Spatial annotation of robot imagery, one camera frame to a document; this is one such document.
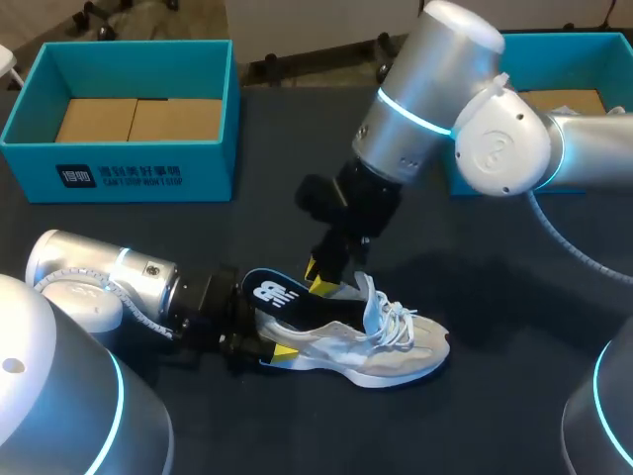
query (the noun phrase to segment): black insole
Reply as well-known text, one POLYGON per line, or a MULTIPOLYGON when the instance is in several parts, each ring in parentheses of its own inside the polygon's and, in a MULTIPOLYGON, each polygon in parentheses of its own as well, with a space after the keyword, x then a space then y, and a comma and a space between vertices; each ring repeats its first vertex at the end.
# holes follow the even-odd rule
POLYGON ((241 288, 255 308, 299 332, 318 329, 334 321, 364 332, 364 301, 325 299, 272 269, 251 270, 244 277, 241 288))

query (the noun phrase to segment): white wall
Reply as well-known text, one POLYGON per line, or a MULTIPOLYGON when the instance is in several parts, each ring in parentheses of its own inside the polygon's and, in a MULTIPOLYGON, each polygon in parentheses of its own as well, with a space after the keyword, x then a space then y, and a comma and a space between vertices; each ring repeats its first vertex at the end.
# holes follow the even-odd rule
MULTIPOLYGON (((453 0, 500 30, 595 27, 610 0, 453 0)), ((618 22, 633 27, 633 0, 618 0, 618 22)), ((228 31, 238 62, 333 48, 408 33, 418 0, 226 0, 228 31)))

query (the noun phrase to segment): teal cardboard box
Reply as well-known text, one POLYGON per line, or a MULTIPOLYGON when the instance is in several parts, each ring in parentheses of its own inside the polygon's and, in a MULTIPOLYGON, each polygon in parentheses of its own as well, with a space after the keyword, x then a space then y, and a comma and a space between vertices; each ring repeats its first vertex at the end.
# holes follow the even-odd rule
POLYGON ((52 43, 34 63, 0 148, 31 203, 228 201, 238 122, 230 41, 52 43), (76 98, 221 100, 217 139, 55 142, 76 98))
MULTIPOLYGON (((633 112, 633 48, 622 34, 542 33, 504 37, 505 53, 499 69, 509 74, 517 91, 591 90, 597 92, 603 109, 622 106, 633 112)), ((574 104, 555 107, 563 105, 574 109, 574 104)), ((479 195, 460 175, 454 153, 455 146, 451 144, 444 157, 451 195, 479 195)))

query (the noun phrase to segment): insole logo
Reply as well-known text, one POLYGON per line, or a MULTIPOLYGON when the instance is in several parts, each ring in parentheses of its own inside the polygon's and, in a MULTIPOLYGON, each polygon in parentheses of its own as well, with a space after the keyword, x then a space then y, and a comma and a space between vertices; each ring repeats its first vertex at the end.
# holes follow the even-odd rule
POLYGON ((286 287, 279 285, 275 282, 267 280, 262 282, 259 287, 253 290, 253 295, 264 302, 270 302, 272 305, 281 309, 288 302, 299 297, 296 292, 287 291, 286 287))

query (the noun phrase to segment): white sneaker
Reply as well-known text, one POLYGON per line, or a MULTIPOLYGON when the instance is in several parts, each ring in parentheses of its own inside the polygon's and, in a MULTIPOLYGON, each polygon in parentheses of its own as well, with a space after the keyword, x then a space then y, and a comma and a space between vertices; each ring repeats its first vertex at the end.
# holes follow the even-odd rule
MULTIPOLYGON (((260 335, 296 350, 290 352, 292 359, 271 366, 331 369, 358 386, 384 388, 429 374, 449 353, 448 331, 444 327, 416 315, 400 302, 390 302, 384 293, 376 291, 373 279, 363 272, 355 274, 362 301, 324 299, 310 294, 283 274, 268 269, 253 272, 255 278, 249 279, 252 272, 244 278, 244 292, 255 297, 252 300, 258 307, 260 335), (305 311, 293 312, 293 308, 305 311), (310 323, 303 322, 302 315, 314 314, 315 309, 320 314, 336 315, 338 321, 330 318, 325 325, 306 330, 310 323)), ((307 320, 317 321, 314 315, 307 320)))

